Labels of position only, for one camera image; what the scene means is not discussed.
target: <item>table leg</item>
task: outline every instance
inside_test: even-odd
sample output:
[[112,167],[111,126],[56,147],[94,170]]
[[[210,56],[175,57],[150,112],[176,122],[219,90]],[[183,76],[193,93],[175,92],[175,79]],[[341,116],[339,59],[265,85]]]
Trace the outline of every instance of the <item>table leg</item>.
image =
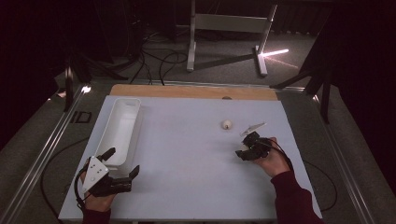
[[265,42],[267,41],[267,37],[270,34],[271,24],[274,20],[275,12],[276,12],[277,5],[272,5],[270,14],[267,17],[267,21],[265,22],[264,30],[262,32],[262,42],[259,46],[256,46],[256,54],[257,54],[257,61],[259,62],[260,67],[260,74],[263,77],[268,75],[267,67],[265,65],[265,57],[262,56],[262,51],[264,50]]
[[187,59],[187,71],[192,72],[194,70],[195,61],[195,0],[191,0],[191,27],[190,27],[190,47],[189,55]]

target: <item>metal stand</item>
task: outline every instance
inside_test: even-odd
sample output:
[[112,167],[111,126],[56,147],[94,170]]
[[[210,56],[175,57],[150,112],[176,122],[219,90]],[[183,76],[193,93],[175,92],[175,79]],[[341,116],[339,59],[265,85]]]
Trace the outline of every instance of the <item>metal stand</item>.
[[271,30],[271,24],[274,19],[276,7],[277,5],[272,5],[268,18],[209,15],[195,13],[195,0],[191,0],[191,35],[187,71],[192,72],[194,70],[196,48],[196,42],[194,40],[195,29],[236,31],[262,34],[262,41],[260,45],[256,47],[256,52],[261,74],[262,76],[266,76],[267,69],[264,57],[261,53]]

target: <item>metal bar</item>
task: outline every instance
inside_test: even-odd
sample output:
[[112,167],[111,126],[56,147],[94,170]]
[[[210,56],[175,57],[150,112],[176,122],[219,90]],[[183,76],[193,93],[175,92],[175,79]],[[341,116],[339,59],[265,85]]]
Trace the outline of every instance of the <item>metal bar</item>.
[[[318,97],[315,96],[314,100],[317,102],[318,107],[320,107],[320,103],[318,101]],[[329,124],[325,124],[321,122],[323,128],[328,135],[331,145],[332,145],[332,156],[334,158],[335,164],[340,172],[340,176],[343,178],[344,183],[346,185],[346,190],[349,193],[349,197],[355,206],[355,210],[358,214],[359,219],[361,220],[362,224],[375,224],[374,217],[367,206],[366,201],[361,193],[361,189],[359,188],[358,183],[356,182],[353,174],[351,173],[349,166],[347,165],[347,160],[345,159],[341,148],[338,146],[337,141],[332,133]]]
[[18,214],[22,210],[26,200],[30,196],[33,188],[35,187],[35,183],[38,178],[41,176],[41,173],[44,167],[47,165],[47,162],[50,159],[53,151],[55,150],[58,142],[60,141],[62,135],[64,134],[64,130],[67,127],[70,119],[73,117],[73,114],[76,110],[78,102],[80,101],[81,96],[84,94],[82,91],[84,86],[81,84],[78,86],[78,91],[76,92],[74,98],[75,102],[71,105],[70,110],[68,112],[64,112],[59,119],[55,129],[52,131],[49,139],[47,140],[44,147],[41,149],[40,154],[35,159],[35,162],[30,167],[29,171],[26,173],[23,178],[19,188],[17,189],[14,197],[9,203],[6,212],[2,215],[0,219],[0,223],[8,224],[15,222]]
[[258,49],[258,53],[262,53],[262,51],[264,50],[265,42],[267,41],[267,37],[270,34],[271,24],[272,24],[272,22],[274,20],[276,7],[277,7],[277,5],[272,5],[271,6],[270,13],[269,13],[269,15],[267,17],[267,21],[266,21],[264,29],[262,31],[262,42],[260,43],[260,46],[259,46],[259,49]]
[[190,47],[189,55],[187,58],[187,71],[192,72],[194,70],[195,61],[195,0],[191,0],[191,26],[190,26]]
[[195,29],[262,33],[266,18],[225,15],[195,15]]
[[268,35],[271,31],[271,24],[274,20],[277,5],[272,5],[270,13],[267,17],[267,21],[264,24],[264,29],[262,31],[262,41],[259,46],[256,46],[257,62],[259,63],[260,75],[266,77],[268,75],[267,66],[265,65],[265,57],[262,56],[264,50],[265,42],[267,41]]

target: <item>cable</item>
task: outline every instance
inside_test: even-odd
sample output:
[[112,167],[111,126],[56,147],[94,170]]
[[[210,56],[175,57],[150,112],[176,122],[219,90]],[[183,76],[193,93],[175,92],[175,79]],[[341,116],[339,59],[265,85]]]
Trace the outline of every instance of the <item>cable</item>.
[[320,212],[326,212],[326,211],[332,209],[332,208],[335,206],[335,204],[337,203],[337,201],[338,201],[338,190],[337,190],[337,187],[335,186],[334,182],[333,182],[332,179],[329,177],[329,175],[327,175],[323,170],[321,170],[320,168],[318,168],[316,165],[312,164],[312,163],[309,162],[309,161],[305,161],[305,160],[303,160],[303,162],[305,162],[305,163],[311,165],[312,167],[316,168],[317,170],[319,170],[319,171],[320,171],[321,173],[323,173],[323,174],[330,180],[330,182],[332,183],[332,187],[333,187],[333,189],[334,189],[334,194],[335,194],[335,196],[334,196],[334,201],[332,202],[332,204],[331,204],[329,207],[324,208],[324,209],[320,209]]
[[82,142],[84,142],[84,141],[86,141],[86,140],[88,140],[88,139],[89,139],[89,137],[83,138],[83,139],[81,139],[81,140],[79,140],[79,141],[77,141],[77,142],[75,142],[75,143],[73,143],[73,144],[71,144],[71,145],[69,145],[69,146],[67,146],[67,147],[62,148],[60,151],[58,151],[57,153],[55,153],[55,154],[49,159],[49,161],[47,162],[47,164],[46,164],[46,166],[44,167],[43,172],[41,173],[41,176],[40,176],[40,191],[41,191],[41,194],[43,195],[44,201],[46,202],[47,206],[49,207],[51,213],[55,216],[55,218],[58,220],[58,222],[59,222],[60,224],[64,224],[64,223],[63,223],[60,219],[58,219],[58,213],[55,211],[55,208],[54,208],[54,207],[52,206],[52,204],[50,203],[50,201],[49,201],[49,199],[48,199],[48,197],[47,197],[47,195],[46,195],[46,193],[45,193],[45,191],[44,191],[44,175],[45,175],[45,173],[46,173],[46,171],[47,171],[47,168],[49,167],[50,163],[53,161],[53,159],[55,159],[55,158],[56,158],[57,156],[59,156],[62,152],[64,152],[65,150],[69,149],[70,147],[73,147],[73,146],[75,146],[75,145],[77,145],[77,144],[79,144],[79,143],[82,143]]

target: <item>metal rail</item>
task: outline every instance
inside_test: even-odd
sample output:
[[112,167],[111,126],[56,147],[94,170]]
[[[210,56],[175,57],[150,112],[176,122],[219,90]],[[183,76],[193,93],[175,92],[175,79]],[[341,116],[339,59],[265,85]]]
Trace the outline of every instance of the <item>metal rail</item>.
[[47,165],[50,156],[52,155],[62,135],[64,134],[64,130],[66,129],[67,124],[72,118],[76,107],[82,95],[84,94],[84,87],[85,86],[83,84],[80,84],[78,86],[78,90],[74,95],[74,103],[71,105],[70,109],[67,112],[64,112],[62,114],[61,118],[55,126],[55,129],[52,131],[46,144],[41,149],[40,154],[35,159],[33,165],[29,168],[19,188],[14,194],[11,202],[8,204],[6,212],[1,216],[0,223],[8,224],[14,223],[16,221],[18,214],[21,212],[23,206],[25,205],[27,199],[30,196],[30,193],[35,187],[35,183],[41,176],[41,173],[44,167]]

